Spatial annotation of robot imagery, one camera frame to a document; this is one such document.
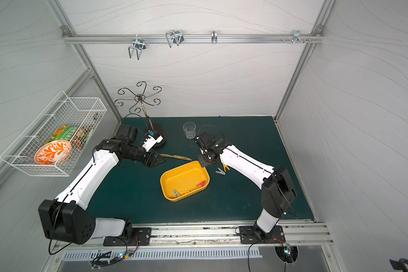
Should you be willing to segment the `grey clothespin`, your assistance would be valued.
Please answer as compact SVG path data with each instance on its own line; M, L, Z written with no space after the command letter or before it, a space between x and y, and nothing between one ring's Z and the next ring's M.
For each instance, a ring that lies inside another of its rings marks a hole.
M174 190L173 193L175 198L181 197L181 194L177 190Z
M225 172L224 170L222 170L221 168L218 168L218 169L215 171L215 173L217 173L217 174L219 174L219 175L223 175L223 176L226 175L226 172Z

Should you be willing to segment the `red clothespin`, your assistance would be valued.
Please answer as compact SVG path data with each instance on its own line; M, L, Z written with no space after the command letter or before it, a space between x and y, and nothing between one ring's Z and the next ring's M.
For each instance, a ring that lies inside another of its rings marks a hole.
M196 187L204 187L204 186L206 185L206 183L207 183L207 181L204 180L204 181L198 183L198 184L196 185Z

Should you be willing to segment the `yellow plastic storage box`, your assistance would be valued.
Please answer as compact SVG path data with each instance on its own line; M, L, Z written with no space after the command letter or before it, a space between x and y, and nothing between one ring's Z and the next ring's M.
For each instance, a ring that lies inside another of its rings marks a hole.
M204 187L196 187L196 185L206 180ZM179 167L166 171L160 177L160 185L164 197L171 201L177 202L187 197L190 197L202 190L205 190L210 183L210 176L205 167L201 167L198 161L192 161L183 164ZM190 193L175 198L173 191L190 190Z

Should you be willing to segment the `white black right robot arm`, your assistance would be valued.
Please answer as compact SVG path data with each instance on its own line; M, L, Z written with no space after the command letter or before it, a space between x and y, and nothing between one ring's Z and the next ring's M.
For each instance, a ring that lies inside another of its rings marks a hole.
M289 171L282 166L261 163L225 139L217 141L206 132L196 136L194 141L201 151L198 155L201 166L222 163L247 177L261 190L262 212L253 231L259 241L267 239L297 195Z

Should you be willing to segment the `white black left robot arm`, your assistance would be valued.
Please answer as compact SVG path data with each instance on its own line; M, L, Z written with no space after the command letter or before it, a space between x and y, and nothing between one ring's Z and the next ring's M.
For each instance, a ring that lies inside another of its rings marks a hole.
M134 239L130 221L95 218L87 208L103 180L123 159L140 162L148 168L163 163L153 147L165 140L164 135L149 130L140 146L134 144L136 136L136 128L121 125L116 136L102 140L95 147L90 162L63 192L40 204L38 212L47 239L78 245L97 238L113 237L126 243Z

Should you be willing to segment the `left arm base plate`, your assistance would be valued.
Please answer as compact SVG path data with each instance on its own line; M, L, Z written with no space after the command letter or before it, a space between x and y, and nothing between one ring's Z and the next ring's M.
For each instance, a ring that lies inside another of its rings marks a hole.
M121 246L148 246L150 244L152 228L132 228L125 230L121 236L106 237L103 241L105 247Z

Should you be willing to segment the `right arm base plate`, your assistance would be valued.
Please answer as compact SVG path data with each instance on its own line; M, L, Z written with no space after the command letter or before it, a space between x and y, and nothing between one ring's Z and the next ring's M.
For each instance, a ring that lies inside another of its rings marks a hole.
M240 237L242 244L285 244L283 228L276 225L269 233L265 233L256 226L237 227L235 233Z

